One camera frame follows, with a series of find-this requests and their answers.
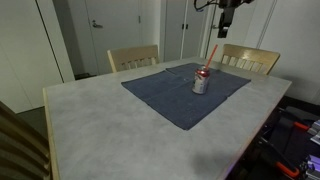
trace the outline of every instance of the placemat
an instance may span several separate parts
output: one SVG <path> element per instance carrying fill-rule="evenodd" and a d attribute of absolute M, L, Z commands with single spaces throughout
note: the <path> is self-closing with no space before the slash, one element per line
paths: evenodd
<path fill-rule="evenodd" d="M 176 126 L 189 130 L 217 108 L 239 88 L 250 82 L 219 70 L 210 69 L 208 90 L 204 95 L 192 92 L 194 71 L 190 63 L 122 85 Z"/>

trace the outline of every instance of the table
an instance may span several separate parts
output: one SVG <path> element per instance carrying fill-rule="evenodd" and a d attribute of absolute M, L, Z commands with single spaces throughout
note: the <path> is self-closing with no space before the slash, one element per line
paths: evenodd
<path fill-rule="evenodd" d="M 206 60 L 194 57 L 45 88 L 54 176 L 224 179 L 291 82 L 213 62 L 212 68 L 252 81 L 189 131 L 173 125 L 121 85 L 191 62 Z"/>

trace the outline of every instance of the table top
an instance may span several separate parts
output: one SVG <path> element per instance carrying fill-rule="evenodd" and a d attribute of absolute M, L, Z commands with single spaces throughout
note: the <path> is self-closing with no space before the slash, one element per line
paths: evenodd
<path fill-rule="evenodd" d="M 62 180 L 224 179 L 291 82 L 220 63 L 251 79 L 189 131 L 166 120 L 121 82 L 189 58 L 44 89 L 55 176 Z"/>

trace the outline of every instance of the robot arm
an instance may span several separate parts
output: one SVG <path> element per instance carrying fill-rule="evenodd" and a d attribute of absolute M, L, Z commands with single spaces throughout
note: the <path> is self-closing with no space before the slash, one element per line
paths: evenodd
<path fill-rule="evenodd" d="M 194 0 L 194 8 L 196 11 L 202 11 L 204 7 L 209 6 L 211 4 L 216 4 L 219 8 L 223 9 L 223 12 L 220 16 L 219 21 L 219 32 L 218 38 L 225 38 L 227 37 L 228 30 L 230 25 L 232 24 L 234 10 L 239 7 L 243 3 L 251 3 L 253 0 L 211 0 L 208 1 L 205 5 L 201 7 L 197 7 L 197 0 Z"/>

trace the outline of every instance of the wooden chair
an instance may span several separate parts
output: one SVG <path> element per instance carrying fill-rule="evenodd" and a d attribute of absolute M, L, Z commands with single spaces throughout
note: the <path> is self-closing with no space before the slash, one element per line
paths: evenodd
<path fill-rule="evenodd" d="M 48 141 L 1 101 L 0 134 L 0 179 L 52 179 Z"/>
<path fill-rule="evenodd" d="M 108 50 L 112 72 L 158 64 L 158 46 L 143 46 Z"/>
<path fill-rule="evenodd" d="M 220 62 L 242 69 L 269 74 L 280 54 L 243 46 L 225 44 Z"/>

